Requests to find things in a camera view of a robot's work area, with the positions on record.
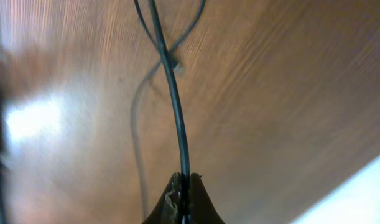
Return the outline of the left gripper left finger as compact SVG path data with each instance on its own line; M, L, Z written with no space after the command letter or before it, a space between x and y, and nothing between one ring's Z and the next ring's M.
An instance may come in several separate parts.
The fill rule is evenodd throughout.
M142 224L180 223L181 188L181 173L175 172L162 192L155 208Z

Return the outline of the black cable white plug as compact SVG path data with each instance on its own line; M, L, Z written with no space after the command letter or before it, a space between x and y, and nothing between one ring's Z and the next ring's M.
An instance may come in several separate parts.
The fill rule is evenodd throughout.
M153 76L156 74L160 67L164 68L165 76L167 79L167 84L169 88L170 98L172 102L172 109L175 120L175 128L177 130L177 139L178 139L178 149L180 155L180 173L182 176L182 186L183 190L181 191L181 202L180 202L180 210L183 211L181 217L184 218L186 222L189 221L189 196L188 191L190 188L190 156L188 149L188 141L187 141L187 132L185 127L185 121L183 118L182 105L180 101L180 95L178 92L177 81L175 78L175 71L180 68L180 62L175 57L175 51L180 47L182 43L187 39L192 30L197 25L199 19L202 16L203 10L206 5L206 0L200 0L197 12L189 23L188 27L185 29L184 33L179 36L179 38L170 46L167 47L164 32L162 30L162 23L160 21L159 13L157 10L156 2L149 1L149 10L151 12L151 19L154 25L154 32L156 37L153 37L150 29L148 28L143 13L141 11L141 7L138 0L133 0L137 16L139 22L142 25L145 33L147 34L148 39L151 41L152 45L156 49L159 54L159 61L155 63L155 65L151 68L149 73L145 75L145 77L138 84L134 96L131 101L130 107L130 130L132 137L132 145L134 149L137 171L139 176L139 184L141 191L141 203L142 203L142 218L145 220L149 216L148 210L148 192L147 192L147 181L146 181L146 172L144 169L144 161L141 153L141 144L139 133L137 129L137 109L138 104L141 100L142 90L146 84L148 84Z

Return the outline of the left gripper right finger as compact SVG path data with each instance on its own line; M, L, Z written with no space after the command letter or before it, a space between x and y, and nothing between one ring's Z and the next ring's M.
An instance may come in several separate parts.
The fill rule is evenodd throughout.
M197 173L190 176L189 212L190 224L225 224Z

